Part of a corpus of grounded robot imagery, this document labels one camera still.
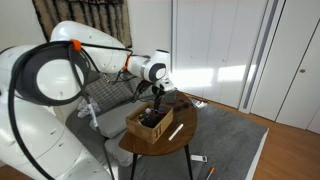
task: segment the black object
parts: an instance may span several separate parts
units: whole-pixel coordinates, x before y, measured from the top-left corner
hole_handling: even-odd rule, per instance
[[[72,51],[71,53],[72,57],[76,59],[75,64],[84,75],[85,84],[90,71],[89,60],[82,52]],[[48,43],[45,46],[38,46],[24,53],[14,64],[12,72],[16,70],[17,64],[24,59],[28,60],[22,62],[23,71],[19,72],[16,90],[25,100],[39,105],[60,106],[71,103],[79,97],[80,93],[66,100],[54,100],[44,95],[37,83],[37,75],[45,64],[56,59],[70,61],[69,43]]]

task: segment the marker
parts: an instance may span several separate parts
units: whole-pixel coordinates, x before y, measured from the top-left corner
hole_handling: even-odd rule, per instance
[[[169,141],[171,141],[174,136],[180,131],[180,129],[183,127],[183,124],[180,124],[180,126],[173,132],[173,134],[169,137]]]
[[[214,167],[212,167],[212,168],[210,169],[210,173],[209,173],[209,175],[208,175],[208,177],[207,177],[206,180],[209,180],[209,178],[210,178],[211,174],[213,173],[213,171],[214,171]]]

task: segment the sunlight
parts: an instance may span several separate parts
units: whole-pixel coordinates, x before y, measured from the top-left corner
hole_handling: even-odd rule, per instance
[[[246,65],[222,67],[218,71],[218,82],[242,81]]]
[[[213,69],[176,70],[170,77],[178,88],[211,86]]]

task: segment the black cable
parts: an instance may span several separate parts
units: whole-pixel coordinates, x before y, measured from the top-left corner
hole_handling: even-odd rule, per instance
[[[94,69],[95,69],[98,73],[100,73],[98,67],[96,66],[96,64],[94,63],[94,61],[92,60],[92,58],[91,58],[91,56],[88,54],[88,52],[87,52],[85,49],[83,49],[83,48],[81,48],[81,50],[82,50],[82,52],[86,55],[86,58],[88,58],[88,59],[90,60],[90,62],[92,63]]]
[[[28,148],[26,147],[25,143],[23,142],[19,129],[18,129],[18,125],[17,125],[17,121],[16,121],[16,117],[15,117],[15,111],[14,111],[14,93],[15,93],[15,89],[16,89],[16,84],[17,84],[17,80],[18,80],[18,76],[20,71],[22,70],[23,66],[25,65],[25,63],[27,62],[27,60],[32,57],[33,54],[35,54],[37,51],[41,50],[42,48],[54,45],[54,44],[65,44],[66,42],[69,41],[57,41],[57,42],[51,42],[51,43],[46,43],[46,44],[42,44],[32,50],[30,50],[27,54],[25,54],[25,56],[21,59],[20,62],[17,62],[18,64],[15,67],[15,71],[12,72],[12,76],[11,76],[11,81],[9,84],[9,95],[8,95],[8,111],[9,111],[9,119],[10,119],[10,124],[11,124],[11,129],[13,132],[13,135],[15,137],[15,139],[17,140],[17,143],[19,145],[19,147],[21,148],[22,152],[25,154],[25,156],[27,157],[27,159],[30,161],[30,163],[39,171],[39,173],[41,173],[45,178],[49,179],[49,180],[53,180],[54,178],[51,177],[39,164],[38,162],[35,160],[35,158],[31,155],[31,153],[29,152]]]
[[[22,152],[27,157],[27,159],[30,161],[30,163],[39,171],[40,174],[42,174],[46,179],[49,179],[49,180],[53,180],[54,178],[51,177],[50,174],[48,174],[40,166],[40,164],[38,164],[38,162],[35,160],[35,158],[32,156],[32,154],[30,153],[30,151],[26,147],[26,145],[25,145],[25,143],[24,143],[24,141],[23,141],[23,139],[21,137],[21,134],[19,132],[19,128],[18,128],[18,125],[17,125],[17,121],[16,121],[15,110],[14,110],[14,97],[15,97],[14,94],[15,94],[15,89],[16,89],[19,73],[21,72],[21,70],[23,69],[25,63],[29,60],[29,58],[31,58],[33,56],[33,54],[37,53],[38,51],[42,50],[43,48],[49,47],[51,45],[56,45],[56,44],[68,45],[68,44],[72,44],[72,42],[71,41],[49,42],[49,43],[45,43],[45,44],[39,45],[39,46],[35,47],[34,49],[31,49],[30,51],[25,53],[24,57],[22,57],[22,59],[19,62],[16,62],[17,64],[15,64],[15,70],[12,72],[11,81],[10,81],[9,90],[8,90],[8,93],[9,93],[8,94],[8,113],[9,113],[9,120],[10,120],[10,124],[11,124],[11,129],[12,129],[13,135],[14,135],[15,139],[17,140],[17,143],[18,143],[19,147],[21,148]],[[133,53],[131,50],[123,49],[123,48],[114,48],[114,47],[92,45],[92,44],[86,44],[86,43],[83,43],[83,45],[84,46],[89,46],[89,47],[103,48],[103,49],[114,49],[114,50],[129,51],[131,53],[127,57],[127,60],[129,59],[129,57]],[[88,59],[92,62],[93,66],[96,68],[96,65],[92,61],[92,59],[89,56],[89,54],[86,51],[83,51],[83,52],[88,57]],[[112,178],[114,179],[114,176],[113,176],[113,173],[112,173],[112,169],[110,169],[110,172],[111,172]]]
[[[74,62],[74,60],[73,60],[73,58],[72,58],[72,51],[73,51],[72,47],[73,47],[73,46],[74,46],[73,44],[70,44],[70,46],[69,46],[69,51],[68,51],[68,52],[69,52],[69,59],[70,59],[71,68],[72,68],[73,74],[74,74],[74,76],[75,76],[75,78],[76,78],[76,80],[77,80],[77,82],[78,82],[78,85],[79,85],[79,87],[80,87],[81,93],[82,93],[82,95],[84,96],[84,99],[86,100],[87,104],[91,104],[91,103],[90,103],[90,100],[89,100],[89,97],[88,97],[88,94],[86,93],[85,88],[84,88],[83,84],[81,83],[79,74],[78,74],[77,69],[76,69],[76,64],[75,64],[75,62]],[[101,134],[101,130],[100,130],[99,125],[96,127],[96,130],[97,130],[97,132],[98,132],[99,134]],[[105,147],[104,147],[104,146],[103,146],[102,148],[103,148],[103,153],[104,153],[104,155],[105,155],[105,157],[106,157],[106,160],[107,160],[107,163],[108,163],[108,166],[109,166],[109,169],[110,169],[111,177],[112,177],[113,180],[115,180],[114,175],[113,175],[113,171],[112,171],[112,167],[111,167],[111,163],[110,163],[110,160],[109,160],[109,157],[108,157],[108,153],[107,153],[107,151],[105,150]]]

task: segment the gray rug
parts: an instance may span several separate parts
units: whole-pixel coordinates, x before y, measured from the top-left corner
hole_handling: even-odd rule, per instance
[[[244,117],[207,105],[198,110],[198,128],[189,143],[190,154],[208,162],[191,161],[194,179],[245,179],[267,128]],[[120,180],[130,179],[131,166],[119,167]],[[143,156],[137,161],[138,180],[189,179],[184,149],[165,156]]]

